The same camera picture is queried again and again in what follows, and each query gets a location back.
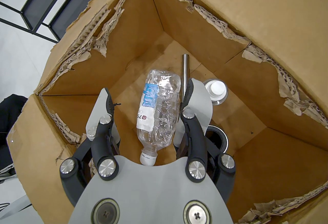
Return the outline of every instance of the plastic water bottle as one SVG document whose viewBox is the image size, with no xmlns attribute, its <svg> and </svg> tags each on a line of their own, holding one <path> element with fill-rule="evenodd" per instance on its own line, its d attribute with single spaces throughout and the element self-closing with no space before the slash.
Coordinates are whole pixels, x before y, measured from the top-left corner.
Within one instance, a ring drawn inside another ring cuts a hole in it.
<svg viewBox="0 0 328 224">
<path fill-rule="evenodd" d="M 147 76 L 137 115 L 137 134 L 143 144 L 140 162 L 153 166 L 157 151 L 169 146 L 179 115 L 179 75 L 151 70 Z"/>
</svg>

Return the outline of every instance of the torn cardboard edge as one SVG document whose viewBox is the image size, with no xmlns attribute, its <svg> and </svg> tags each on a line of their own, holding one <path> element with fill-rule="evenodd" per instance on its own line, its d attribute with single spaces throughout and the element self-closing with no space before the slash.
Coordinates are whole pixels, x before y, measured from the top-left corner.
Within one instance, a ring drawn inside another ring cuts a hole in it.
<svg viewBox="0 0 328 224">
<path fill-rule="evenodd" d="M 265 224 L 271 216 L 282 216 L 284 213 L 298 208 L 309 199 L 317 196 L 328 188 L 328 181 L 301 197 L 273 200 L 267 203 L 254 203 L 255 210 L 250 209 L 236 224 Z"/>
<path fill-rule="evenodd" d="M 97 169 L 95 167 L 93 158 L 91 158 L 91 161 L 89 162 L 89 168 L 90 168 L 90 171 L 91 171 L 91 177 L 93 177 L 97 173 Z"/>
<path fill-rule="evenodd" d="M 67 30 L 69 30 L 76 22 L 77 20 L 79 20 L 81 18 L 81 16 L 86 13 L 89 8 L 90 8 L 90 4 L 93 2 L 94 0 L 90 0 L 87 4 L 87 7 L 79 14 L 79 16 L 66 28 L 66 32 Z"/>
<path fill-rule="evenodd" d="M 91 49 L 96 49 L 103 56 L 106 56 L 107 42 L 108 42 L 108 39 L 109 39 L 109 35 L 113 31 L 115 26 L 117 25 L 118 20 L 120 19 L 121 15 L 124 12 L 124 9 L 122 8 L 122 6 L 123 6 L 125 1 L 126 0 L 119 0 L 118 4 L 114 7 L 114 10 L 115 10 L 114 15 L 109 19 L 109 21 L 107 21 L 103 25 L 102 31 L 100 32 L 100 34 L 97 37 L 94 37 L 92 35 L 93 35 L 95 29 L 98 28 L 97 24 L 102 23 L 101 20 L 104 19 L 103 16 L 104 16 L 105 12 L 109 13 L 109 11 L 107 10 L 107 5 L 105 5 L 100 10 L 100 12 L 97 14 L 97 17 L 95 17 L 87 26 L 84 27 L 84 29 L 82 30 L 79 37 L 72 43 L 72 45 L 70 46 L 70 48 L 66 52 L 65 56 L 63 56 L 63 58 L 61 59 L 61 66 L 57 70 L 57 72 L 56 72 L 55 76 L 53 77 L 53 79 L 50 81 L 50 83 L 39 94 L 39 96 L 41 98 L 41 102 L 45 106 L 47 113 L 54 120 L 54 122 L 56 123 L 58 128 L 61 130 L 61 132 L 65 136 L 65 138 L 71 144 L 77 144 L 77 143 L 81 142 L 81 140 L 79 139 L 80 138 L 79 135 L 77 135 L 77 134 L 73 133 L 72 131 L 70 131 L 68 126 L 59 118 L 58 114 L 52 114 L 49 111 L 48 107 L 46 106 L 46 103 L 44 102 L 44 100 L 42 98 L 42 95 L 45 92 L 49 91 L 53 87 L 54 83 L 58 80 L 58 78 L 61 75 L 65 74 L 69 70 L 71 70 L 71 67 L 74 64 L 89 59 L 90 56 L 91 56 L 89 51 Z M 272 65 L 274 65 L 277 68 L 278 73 L 286 81 L 287 87 L 289 88 L 288 91 L 291 95 L 290 99 L 294 99 L 295 97 L 296 97 L 296 99 L 298 99 L 295 94 L 300 94 L 300 93 L 299 93 L 299 90 L 297 90 L 297 88 L 295 87 L 295 84 L 293 83 L 292 78 L 287 74 L 287 72 L 280 65 L 278 65 L 273 59 L 271 59 L 259 47 L 256 47 L 255 45 L 253 45 L 251 43 L 250 39 L 235 34 L 230 28 L 228 28 L 227 23 L 219 20 L 217 17 L 212 15 L 210 12 L 208 12 L 203 7 L 201 7 L 197 4 L 194 4 L 192 0 L 179 0 L 179 1 L 184 2 L 184 3 L 187 4 L 187 6 L 186 6 L 187 11 L 192 13 L 194 10 L 196 10 L 208 23 L 210 23 L 220 33 L 222 33 L 225 38 L 237 41 L 241 44 L 244 44 L 246 46 L 246 48 L 244 50 L 244 53 L 243 53 L 244 58 L 247 58 L 247 59 L 252 60 L 252 61 L 256 61 L 258 63 L 263 62 L 263 61 L 267 61 L 267 62 L 270 62 Z M 318 113 L 323 115 L 323 113 L 320 111 L 320 109 L 312 101 L 308 102 L 308 106 L 313 107 Z M 298 204 L 299 201 L 304 200 L 305 197 L 307 197 L 309 194 L 310 194 L 311 197 L 309 197 L 308 199 L 316 196 L 317 194 L 319 194 L 320 192 L 322 192 L 324 189 L 327 188 L 327 183 L 325 183 L 324 185 L 322 185 L 321 187 L 316 189 L 317 191 L 314 190 L 310 193 L 307 193 L 303 197 L 294 198 L 293 201 L 296 202 L 296 204 Z M 292 204 L 292 201 L 290 201 L 291 199 L 286 199 L 286 200 L 288 200 L 288 203 L 286 203 L 284 205 L 277 204 L 275 206 L 278 206 L 278 205 L 280 207 L 285 206 L 286 209 L 288 209 L 288 210 L 296 208 L 295 207 L 296 204 L 291 205 Z M 250 211 L 251 213 L 247 212 L 247 215 L 249 215 L 249 214 L 254 214 L 255 215 L 255 217 L 253 218 L 253 220 L 251 222 L 240 222 L 240 223 L 243 223 L 243 224 L 244 223 L 246 223 L 246 224 L 264 224 L 264 223 L 268 223 L 271 220 L 271 218 L 270 218 L 271 215 L 273 215 L 273 214 L 278 214 L 279 215 L 279 214 L 282 214 L 283 212 L 285 212 L 284 209 L 281 210 L 281 211 L 278 211 L 278 212 L 264 211 L 264 212 L 261 212 L 260 215 L 258 216 L 257 214 L 254 213 L 254 211 L 255 210 Z"/>
<path fill-rule="evenodd" d="M 251 44 L 241 56 L 250 61 L 268 62 L 274 66 L 278 72 L 279 94 L 282 98 L 286 98 L 284 106 L 295 115 L 305 114 L 328 129 L 328 119 L 320 108 L 305 94 L 294 78 L 261 48 Z"/>
<path fill-rule="evenodd" d="M 42 104 L 45 106 L 47 113 L 53 119 L 55 124 L 58 126 L 64 137 L 70 144 L 79 144 L 80 136 L 69 129 L 69 127 L 60 119 L 58 114 L 53 114 L 49 111 L 46 103 L 43 100 L 43 94 L 49 91 L 55 84 L 55 82 L 61 77 L 61 75 L 72 70 L 73 65 L 76 63 L 85 61 L 91 57 L 89 52 L 91 49 L 99 51 L 104 57 L 106 57 L 107 52 L 107 42 L 110 33 L 116 27 L 118 20 L 124 12 L 122 8 L 126 0 L 119 0 L 117 5 L 114 7 L 114 15 L 107 21 L 103 27 L 102 31 L 97 37 L 94 37 L 93 34 L 98 28 L 98 24 L 101 24 L 102 21 L 108 16 L 110 10 L 107 9 L 105 5 L 91 20 L 91 22 L 86 25 L 78 38 L 71 44 L 70 48 L 64 55 L 64 59 L 61 59 L 62 64 L 57 70 L 54 78 L 50 83 L 39 93 Z M 227 23 L 219 20 L 214 15 L 206 11 L 203 7 L 199 5 L 194 5 L 192 0 L 179 0 L 187 3 L 186 9 L 189 12 L 193 12 L 194 9 L 211 25 L 213 25 L 223 36 L 227 39 L 235 40 L 239 43 L 249 45 L 251 41 L 245 37 L 236 35 L 232 30 L 228 28 Z"/>
</svg>

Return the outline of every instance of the gray mounting plate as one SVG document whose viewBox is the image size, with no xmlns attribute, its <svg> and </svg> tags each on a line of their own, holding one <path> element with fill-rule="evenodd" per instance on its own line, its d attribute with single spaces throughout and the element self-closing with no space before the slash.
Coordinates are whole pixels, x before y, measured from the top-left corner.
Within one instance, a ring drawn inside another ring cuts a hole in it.
<svg viewBox="0 0 328 224">
<path fill-rule="evenodd" d="M 93 207 L 103 198 L 114 199 L 120 209 L 118 223 L 184 223 L 183 210 L 191 200 L 204 203 L 212 223 L 233 224 L 220 193 L 206 175 L 201 183 L 191 182 L 185 174 L 187 157 L 147 167 L 115 156 L 119 172 L 112 181 L 98 174 L 91 179 L 75 206 L 69 224 L 91 223 Z"/>
<path fill-rule="evenodd" d="M 187 107 L 191 108 L 196 114 L 197 119 L 205 135 L 213 114 L 213 105 L 211 97 L 208 91 L 206 90 L 205 85 L 201 81 L 195 78 L 192 78 L 191 80 L 193 83 L 193 91 Z M 179 117 L 177 129 L 173 137 L 173 144 L 177 148 L 179 148 L 180 146 L 185 131 L 186 130 L 184 124 L 181 118 Z"/>
</svg>

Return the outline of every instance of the bottle cap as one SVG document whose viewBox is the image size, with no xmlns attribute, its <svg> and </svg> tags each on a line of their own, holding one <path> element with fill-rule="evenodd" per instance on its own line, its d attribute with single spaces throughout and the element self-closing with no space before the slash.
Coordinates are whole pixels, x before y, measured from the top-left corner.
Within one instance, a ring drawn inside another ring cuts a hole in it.
<svg viewBox="0 0 328 224">
<path fill-rule="evenodd" d="M 150 156 L 142 152 L 140 155 L 140 162 L 143 165 L 153 166 L 156 162 L 156 158 L 157 156 Z"/>
<path fill-rule="evenodd" d="M 212 101 L 222 100 L 227 94 L 226 85 L 220 80 L 211 81 L 210 84 L 208 84 L 207 91 Z"/>
</svg>

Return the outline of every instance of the black fabric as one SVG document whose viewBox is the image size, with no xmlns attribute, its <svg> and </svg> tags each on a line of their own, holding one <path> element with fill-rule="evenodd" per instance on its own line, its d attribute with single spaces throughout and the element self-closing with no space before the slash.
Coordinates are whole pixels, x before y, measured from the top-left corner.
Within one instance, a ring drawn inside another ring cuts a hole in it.
<svg viewBox="0 0 328 224">
<path fill-rule="evenodd" d="M 0 147 L 7 145 L 6 137 L 26 101 L 24 96 L 12 94 L 0 103 Z"/>
<path fill-rule="evenodd" d="M 0 103 L 0 170 L 13 163 L 6 137 L 26 101 L 24 96 L 12 94 Z"/>
</svg>

